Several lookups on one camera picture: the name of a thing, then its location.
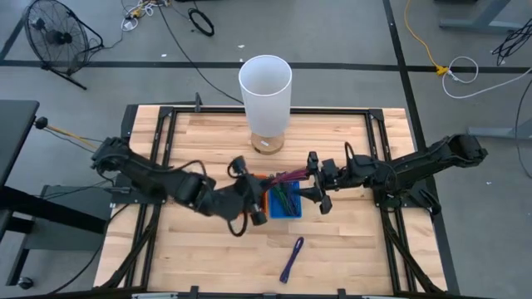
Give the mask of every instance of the blue container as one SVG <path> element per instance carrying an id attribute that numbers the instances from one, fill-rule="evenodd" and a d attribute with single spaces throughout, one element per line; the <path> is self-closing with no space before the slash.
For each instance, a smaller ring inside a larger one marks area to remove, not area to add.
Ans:
<path id="1" fill-rule="evenodd" d="M 292 190 L 299 189 L 299 182 L 293 182 L 289 183 L 289 192 L 291 193 Z M 277 196 L 275 196 L 275 192 L 270 189 L 268 191 L 268 211 L 269 211 L 269 217 L 271 219 L 298 219 L 302 216 L 302 210 L 301 210 L 301 196 L 297 194 L 291 194 L 293 201 L 296 206 L 296 216 L 290 216 L 287 215 L 284 212 L 283 204 L 279 200 Z"/>

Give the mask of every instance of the lamp base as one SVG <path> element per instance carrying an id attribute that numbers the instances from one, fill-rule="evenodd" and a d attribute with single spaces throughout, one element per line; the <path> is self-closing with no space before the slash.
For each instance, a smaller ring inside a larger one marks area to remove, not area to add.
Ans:
<path id="1" fill-rule="evenodd" d="M 262 137 L 251 133 L 251 145 L 260 154 L 275 154 L 284 145 L 284 133 L 275 137 Z"/>

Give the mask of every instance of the black metal frame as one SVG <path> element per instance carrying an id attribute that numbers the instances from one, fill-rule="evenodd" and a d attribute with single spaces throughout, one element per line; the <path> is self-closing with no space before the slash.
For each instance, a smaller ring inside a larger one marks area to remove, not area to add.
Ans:
<path id="1" fill-rule="evenodd" d="M 122 124 L 126 124 L 122 126 L 122 136 L 129 138 L 131 136 L 132 126 L 134 123 L 134 119 L 136 117 L 136 111 L 137 111 L 137 105 L 129 105 L 126 109 L 125 118 L 122 121 Z M 154 132 L 154 139 L 153 139 L 153 145 L 151 149 L 151 155 L 150 160 L 154 161 L 156 160 L 157 152 L 159 149 L 160 144 L 160 138 L 161 133 L 163 130 L 163 124 L 165 122 L 165 119 L 167 117 L 170 118 L 169 123 L 169 129 L 168 129 L 168 136 L 165 142 L 165 151 L 163 153 L 163 165 L 169 166 L 170 162 L 170 150 L 172 148 L 172 142 L 173 142 L 173 136 L 175 132 L 175 123 L 178 117 L 179 113 L 195 113 L 198 111 L 197 105 L 179 105 L 179 106 L 161 106 L 159 111 L 159 116 L 157 120 L 157 125 L 155 127 Z M 244 113 L 243 107 L 234 107 L 234 106 L 227 106 L 227 107 L 201 107 L 202 113 Z M 338 108 L 292 108 L 291 114 L 324 114 L 324 115 L 360 115 L 363 116 L 366 122 L 367 127 L 367 138 L 368 138 L 368 144 L 371 152 L 371 156 L 373 158 L 378 158 L 377 153 L 377 141 L 375 138 L 374 133 L 374 126 L 373 121 L 377 122 L 377 127 L 380 133 L 381 137 L 381 144 L 382 144 L 382 152 L 384 153 L 384 160 L 388 161 L 391 160 L 391 153 L 390 153 L 390 147 L 388 144 L 387 139 L 387 132 L 386 132 L 386 126 L 384 123 L 384 115 L 382 113 L 382 109 L 338 109 Z M 374 196 L 386 196 L 385 194 L 375 193 Z M 157 222 L 159 219 L 160 214 L 160 204 L 157 204 L 154 206 L 154 212 L 156 213 Z M 139 218 L 137 219 L 137 224 L 135 227 L 135 238 L 138 239 L 138 236 L 140 236 L 141 232 L 143 231 L 143 224 L 145 219 L 145 212 L 146 208 L 145 205 L 142 204 L 139 211 Z M 401 207 L 396 208 L 393 212 L 395 214 L 396 223 L 397 223 L 397 234 L 399 238 L 401 239 L 401 242 L 405 249 L 408 251 L 408 241 L 406 237 L 406 230 L 404 225 L 404 220 L 402 217 Z M 384 230 L 385 222 L 390 222 L 390 216 L 389 213 L 386 211 L 383 211 L 381 209 L 381 217 L 382 217 L 382 225 Z M 386 233 L 384 232 L 385 236 L 385 243 L 386 243 L 386 249 L 387 249 L 387 258 L 388 258 L 388 264 L 389 264 L 389 270 L 390 270 L 390 278 L 392 283 L 392 290 L 394 294 L 403 292 L 401 289 L 401 283 L 399 281 L 399 273 L 397 271 L 397 260 L 394 250 L 394 245 L 392 241 L 386 237 Z M 150 279 L 150 266 L 151 266 L 151 259 L 153 258 L 153 250 L 155 247 L 155 235 L 153 235 L 149 242 L 147 243 L 147 250 L 145 255 L 145 262 L 144 267 L 142 270 L 142 278 L 141 278 L 141 286 L 146 287 L 148 286 L 148 282 Z M 405 261 L 405 270 L 406 270 L 406 281 L 408 286 L 409 292 L 416 292 L 416 279 L 413 275 L 412 270 L 407 265 Z M 135 272 L 135 265 L 133 265 L 128 272 L 126 276 L 126 284 L 125 287 L 130 287 L 131 283 L 133 281 L 133 275 Z M 318 296 L 310 296 L 310 297 L 316 297 L 316 298 L 338 298 L 343 297 L 340 294 L 345 293 L 345 290 L 339 289 L 338 295 L 318 295 Z M 193 298 L 196 297 L 202 297 L 203 295 L 207 296 L 206 293 L 197 293 L 193 296 Z M 212 295 L 216 295 L 216 297 L 263 297 L 264 294 L 229 294 L 229 293 L 210 293 L 208 296 L 211 297 Z M 283 295 L 283 294 L 277 294 L 282 295 L 283 298 L 285 297 L 309 297 L 308 295 Z"/>

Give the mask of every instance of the concrete floor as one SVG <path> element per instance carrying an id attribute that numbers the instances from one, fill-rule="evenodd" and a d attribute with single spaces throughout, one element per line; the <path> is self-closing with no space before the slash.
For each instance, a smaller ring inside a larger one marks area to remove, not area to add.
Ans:
<path id="1" fill-rule="evenodd" d="M 11 35 L 28 1 L 0 0 L 0 45 Z M 109 46 L 120 38 L 121 4 L 109 0 L 64 0 Z M 426 39 L 435 59 L 446 64 L 466 55 L 481 66 L 495 66 L 490 50 L 503 36 L 442 31 L 440 17 L 471 17 L 487 0 L 476 5 L 439 4 L 412 0 L 410 24 Z M 289 62 L 341 62 L 396 65 L 397 59 L 381 1 L 373 0 L 222 0 L 199 2 L 216 27 L 213 38 L 191 32 L 192 25 L 171 9 L 164 13 L 176 37 L 194 61 L 232 62 L 259 54 L 273 54 Z M 176 3 L 182 12 L 191 5 Z M 429 66 L 423 47 L 403 22 L 406 0 L 392 1 L 397 30 L 408 66 Z M 514 0 L 500 20 L 526 22 L 532 3 Z M 504 66 L 532 65 L 532 43 L 525 45 Z M 23 32 L 7 60 L 35 61 Z M 185 61 L 170 39 L 158 10 L 141 19 L 133 32 L 95 61 Z M 203 69 L 217 87 L 239 96 L 237 69 Z M 441 78 L 411 72 L 411 87 L 427 144 L 443 135 L 464 133 L 470 125 L 510 126 L 528 80 L 504 86 L 472 100 L 453 100 L 441 89 Z M 455 94 L 467 94 L 509 80 L 515 74 L 480 74 L 469 86 L 449 82 Z M 127 104 L 193 100 L 198 91 L 205 104 L 232 104 L 208 86 L 193 69 L 89 67 L 74 75 L 89 90 L 81 89 L 36 67 L 0 66 L 0 98 L 39 100 L 39 115 L 79 135 L 102 139 L 118 135 Z M 371 106 L 407 108 L 398 71 L 295 70 L 293 105 Z M 532 93 L 522 120 L 532 116 Z M 496 298 L 526 298 L 532 292 L 532 202 L 526 178 L 511 140 L 481 139 L 490 155 L 479 167 L 449 169 L 436 176 L 444 209 L 451 254 L 461 293 Z M 523 143 L 525 163 L 532 168 L 530 144 Z M 90 156 L 53 136 L 33 130 L 8 180 L 28 193 L 44 184 L 82 186 L 100 181 L 89 169 Z M 0 282 L 20 236 L 7 235 L 0 244 Z M 28 291 L 0 286 L 1 297 L 42 294 L 67 281 L 83 267 L 91 252 L 35 251 L 23 274 L 36 278 Z M 70 290 L 91 286 L 93 263 Z"/>

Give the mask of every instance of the floor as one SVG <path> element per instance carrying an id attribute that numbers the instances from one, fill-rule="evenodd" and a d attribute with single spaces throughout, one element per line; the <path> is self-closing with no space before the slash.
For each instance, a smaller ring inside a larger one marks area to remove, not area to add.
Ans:
<path id="1" fill-rule="evenodd" d="M 118 0 L 63 0 L 78 17 L 93 26 L 107 46 L 121 37 L 122 6 Z M 134 0 L 124 0 L 125 5 Z M 169 8 L 164 8 L 172 30 L 190 58 L 201 62 L 238 62 L 259 54 L 281 56 L 288 62 L 325 63 L 327 69 L 293 71 L 293 105 L 410 108 L 412 131 L 418 145 L 430 144 L 444 135 L 464 133 L 470 125 L 512 126 L 523 90 L 531 75 L 513 84 L 469 100 L 453 100 L 441 89 L 441 78 L 428 71 L 398 71 L 384 1 L 374 0 L 218 0 L 198 2 L 215 25 L 208 38 Z M 495 66 L 490 50 L 504 36 L 443 31 L 442 17 L 473 17 L 489 0 L 477 4 L 448 4 L 412 0 L 410 24 L 433 50 L 440 64 L 456 56 L 470 56 L 480 66 Z M 12 37 L 29 0 L 0 0 L 0 45 Z M 393 17 L 407 66 L 429 66 L 423 46 L 407 31 L 403 21 L 406 0 L 392 0 Z M 190 3 L 176 2 L 182 12 Z M 514 0 L 498 20 L 526 22 L 532 15 L 530 0 Z M 186 61 L 171 40 L 158 9 L 144 17 L 133 32 L 115 48 L 98 53 L 101 62 L 74 75 L 88 91 L 69 84 L 38 67 L 22 67 L 37 58 L 20 32 L 5 57 L 0 59 L 0 98 L 38 100 L 38 115 L 52 124 L 79 135 L 103 139 L 119 134 L 127 104 L 193 100 L 198 91 L 205 104 L 233 102 L 207 85 L 194 69 L 172 62 Z M 498 74 L 481 73 L 477 81 L 458 86 L 447 81 L 453 94 L 462 95 L 507 81 L 515 76 L 512 67 L 530 67 L 532 43 L 522 47 Z M 381 71 L 360 70 L 384 65 Z M 202 72 L 218 88 L 239 96 L 238 67 L 204 68 Z M 405 88 L 411 84 L 416 110 Z M 460 74 L 471 77 L 472 74 Z M 532 116 L 532 93 L 527 96 L 521 119 Z M 479 167 L 448 169 L 436 176 L 446 230 L 462 294 L 496 298 L 524 298 L 532 292 L 532 201 L 530 179 L 521 169 L 511 140 L 482 138 L 490 153 Z M 532 167 L 531 144 L 522 144 L 525 164 Z M 53 136 L 33 130 L 24 145 L 8 185 L 28 193 L 39 193 L 44 184 L 83 186 L 100 181 L 89 168 L 90 155 Z M 10 267 L 10 256 L 21 236 L 7 235 L 0 244 L 0 281 Z M 70 279 L 83 267 L 92 252 L 30 253 L 23 274 L 35 277 L 28 291 L 5 287 L 2 297 L 43 294 Z M 69 286 L 87 289 L 92 284 L 96 263 Z"/>

